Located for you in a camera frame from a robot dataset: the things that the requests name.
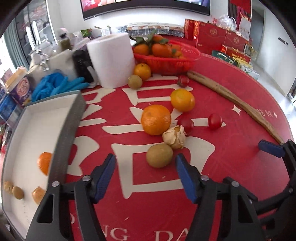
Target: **red fruit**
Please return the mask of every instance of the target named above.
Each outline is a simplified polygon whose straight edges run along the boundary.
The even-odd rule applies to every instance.
[[[209,116],[207,123],[212,130],[218,129],[222,126],[222,117],[216,113],[213,113]]]
[[[194,127],[194,123],[190,118],[181,118],[178,120],[177,125],[183,126],[187,135],[189,135]]]
[[[189,85],[189,78],[182,75],[182,76],[179,77],[177,84],[179,86],[181,86],[182,88],[185,88],[186,86]]]

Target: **checkered blanket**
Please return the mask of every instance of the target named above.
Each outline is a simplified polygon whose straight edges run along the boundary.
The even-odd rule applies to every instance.
[[[130,23],[118,29],[119,33],[128,33],[132,37],[148,36],[154,29],[155,34],[167,34],[184,37],[184,27],[169,23]]]

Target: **blue gripper pad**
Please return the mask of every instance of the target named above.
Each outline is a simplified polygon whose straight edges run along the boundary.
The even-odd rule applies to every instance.
[[[176,167],[177,167],[178,176],[181,179],[187,198],[190,199],[192,203],[196,203],[197,202],[196,190],[197,190],[197,185],[199,185],[199,183],[197,183],[195,179],[198,178],[198,176],[196,177],[192,176],[192,172],[190,171],[190,168],[192,166],[189,165],[189,163],[186,161],[185,157],[182,154],[178,154],[176,156]]]
[[[107,162],[107,164],[96,185],[96,195],[94,197],[95,203],[98,203],[99,200],[103,199],[103,197],[105,196],[107,187],[109,185],[116,165],[115,155],[108,155],[107,159],[104,161],[104,164],[105,162]]]
[[[276,156],[278,158],[282,158],[285,156],[284,148],[280,145],[273,144],[271,142],[261,140],[258,143],[258,148],[261,151],[267,152],[273,156]]]

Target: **television screen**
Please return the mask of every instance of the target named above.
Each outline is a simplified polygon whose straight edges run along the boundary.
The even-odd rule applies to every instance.
[[[84,19],[122,9],[168,7],[210,15],[210,0],[81,0]]]

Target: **toilet paper roll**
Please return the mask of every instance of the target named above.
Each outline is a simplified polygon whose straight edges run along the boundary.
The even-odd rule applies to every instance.
[[[86,45],[102,87],[118,88],[128,83],[135,67],[128,33],[111,34]]]

